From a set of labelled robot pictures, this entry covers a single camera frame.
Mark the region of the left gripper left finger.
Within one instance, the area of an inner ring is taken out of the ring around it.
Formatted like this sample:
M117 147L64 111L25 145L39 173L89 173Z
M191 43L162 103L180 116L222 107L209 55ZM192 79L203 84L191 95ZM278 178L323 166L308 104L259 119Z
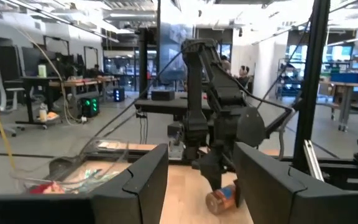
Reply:
M0 195L0 224L159 224L167 177L159 144L89 193Z

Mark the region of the person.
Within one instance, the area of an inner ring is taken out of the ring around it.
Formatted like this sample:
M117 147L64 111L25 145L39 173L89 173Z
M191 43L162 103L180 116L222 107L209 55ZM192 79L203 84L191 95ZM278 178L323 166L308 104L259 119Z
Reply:
M94 67L89 71L91 78L100 78L103 77L104 73L99 69L99 65L95 64Z
M227 57L225 55L221 56L221 63L222 63L222 67L223 69L227 72L230 73L231 72L231 63L230 61L227 59Z
M249 71L250 68L248 66L241 65L239 70L239 77L237 78L237 80L244 88L248 88L249 84L252 81L252 76L249 75Z

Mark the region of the orange spice bottle black cap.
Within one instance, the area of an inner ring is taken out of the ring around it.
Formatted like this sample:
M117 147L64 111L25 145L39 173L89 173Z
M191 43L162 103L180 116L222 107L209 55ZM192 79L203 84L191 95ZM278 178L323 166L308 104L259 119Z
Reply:
M206 195L205 202L212 214L219 215L236 205L236 186L230 184L210 192Z

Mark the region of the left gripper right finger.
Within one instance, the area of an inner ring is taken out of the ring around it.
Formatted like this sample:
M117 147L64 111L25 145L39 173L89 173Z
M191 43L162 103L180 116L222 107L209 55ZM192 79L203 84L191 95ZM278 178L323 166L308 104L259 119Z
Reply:
M322 182L242 142L233 159L254 224L358 224L358 194Z

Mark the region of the black aluminium table frame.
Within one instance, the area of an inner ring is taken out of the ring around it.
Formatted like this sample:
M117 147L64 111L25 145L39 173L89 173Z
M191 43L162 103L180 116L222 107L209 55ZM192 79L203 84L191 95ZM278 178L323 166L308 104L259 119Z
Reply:
M331 0L314 0L313 9L308 20L310 23L310 36L301 93L290 106L287 106L294 107L295 114L298 115L295 148L291 157L279 155L275 156L274 159L337 188L358 192L358 162L349 159L317 158L312 151L313 146L310 141L320 70L323 62L324 35L330 8ZM251 95L246 97L248 103L249 98L256 97L255 93L249 93ZM184 165L193 166L192 161L184 158L183 155L180 158L180 162Z

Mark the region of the wooden top workbench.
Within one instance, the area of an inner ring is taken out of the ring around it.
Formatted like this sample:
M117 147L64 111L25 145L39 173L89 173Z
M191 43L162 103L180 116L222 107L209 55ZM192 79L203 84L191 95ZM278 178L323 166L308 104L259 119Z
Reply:
M346 132L348 129L348 120L351 113L358 114L358 111L351 111L352 107L352 94L354 92L354 87L358 87L358 83L341 83L341 82L319 82L319 88L327 87L335 92L337 87L343 89L342 101L340 103L335 103L334 100L332 103L326 101L325 103L317 103L317 105L327 106L331 108L331 119L335 119L334 110L339 110L339 116L336 118L338 121L338 130Z

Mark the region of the metal shelf with bins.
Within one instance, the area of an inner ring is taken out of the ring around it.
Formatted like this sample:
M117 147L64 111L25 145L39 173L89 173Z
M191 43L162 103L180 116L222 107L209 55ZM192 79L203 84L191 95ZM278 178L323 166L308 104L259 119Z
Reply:
M296 97L301 90L305 70L305 62L281 58L278 61L277 78L275 86L276 99L283 97Z

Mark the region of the grey top desk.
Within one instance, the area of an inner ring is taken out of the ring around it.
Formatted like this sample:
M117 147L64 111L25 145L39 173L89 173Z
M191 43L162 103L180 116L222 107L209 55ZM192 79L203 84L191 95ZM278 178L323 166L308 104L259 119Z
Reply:
M186 116L188 114L188 99L197 100L201 104L202 113L209 117L213 114L213 110L209 107L205 93L197 93L188 95L183 92L176 92L175 98L170 101L157 100L137 100L135 108L146 113L172 114L178 116Z

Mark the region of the large wall display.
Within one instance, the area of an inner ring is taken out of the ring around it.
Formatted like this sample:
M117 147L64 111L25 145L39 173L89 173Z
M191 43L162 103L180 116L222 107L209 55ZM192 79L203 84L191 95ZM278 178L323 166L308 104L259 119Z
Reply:
M186 24L169 24L166 22L160 25L159 39L159 69L162 70L167 64L168 67L162 72L160 82L163 85L171 84L173 81L185 78L186 65L181 54L181 44L184 40L193 36L193 27Z

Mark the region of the orange ramen packet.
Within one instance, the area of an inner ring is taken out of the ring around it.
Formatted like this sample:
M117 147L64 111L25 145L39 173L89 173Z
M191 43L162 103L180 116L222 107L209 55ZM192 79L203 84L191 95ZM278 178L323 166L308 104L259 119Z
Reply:
M64 194L65 193L63 188L55 182L37 185L33 189L30 189L29 192L31 194Z

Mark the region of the small black box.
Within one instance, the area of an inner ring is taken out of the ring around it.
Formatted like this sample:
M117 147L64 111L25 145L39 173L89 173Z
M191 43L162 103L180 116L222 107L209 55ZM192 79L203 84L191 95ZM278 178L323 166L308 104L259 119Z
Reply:
M172 90L154 90L151 92L153 101L172 101L175 99L175 92Z

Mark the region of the blue storage bins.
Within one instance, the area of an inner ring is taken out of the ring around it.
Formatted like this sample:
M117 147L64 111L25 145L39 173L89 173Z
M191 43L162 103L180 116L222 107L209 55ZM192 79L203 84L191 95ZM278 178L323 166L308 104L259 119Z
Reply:
M332 82L358 83L358 73L332 73Z

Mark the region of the black computer tower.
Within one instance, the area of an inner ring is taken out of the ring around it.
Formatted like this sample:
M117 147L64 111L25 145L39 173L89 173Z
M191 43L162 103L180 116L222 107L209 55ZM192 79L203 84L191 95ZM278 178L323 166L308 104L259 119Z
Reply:
M115 102L122 102L125 100L125 97L125 89L123 87L113 89L113 98Z

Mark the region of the black computer monitor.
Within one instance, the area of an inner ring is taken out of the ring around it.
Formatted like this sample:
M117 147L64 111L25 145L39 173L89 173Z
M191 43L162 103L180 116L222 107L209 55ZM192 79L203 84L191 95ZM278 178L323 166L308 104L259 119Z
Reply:
M39 65L45 65L47 76L55 76L54 69L46 56L38 48L22 47L24 72L26 76L36 77L39 74Z

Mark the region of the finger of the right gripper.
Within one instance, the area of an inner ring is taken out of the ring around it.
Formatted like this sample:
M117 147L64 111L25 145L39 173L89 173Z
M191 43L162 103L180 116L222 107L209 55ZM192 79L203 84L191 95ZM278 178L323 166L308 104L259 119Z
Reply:
M234 180L234 185L235 185L235 203L236 203L236 207L239 208L241 206L242 203L242 196L241 196L241 189L239 186L239 180L236 179Z
M212 191L221 188L222 184L222 172L216 167L201 167L201 175L209 182Z

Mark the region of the computer tower green lights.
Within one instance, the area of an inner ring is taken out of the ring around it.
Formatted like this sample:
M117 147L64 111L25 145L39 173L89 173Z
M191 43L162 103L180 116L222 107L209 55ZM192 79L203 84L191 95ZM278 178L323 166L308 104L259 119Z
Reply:
M93 118L99 114L99 99L81 98L81 114L87 118Z

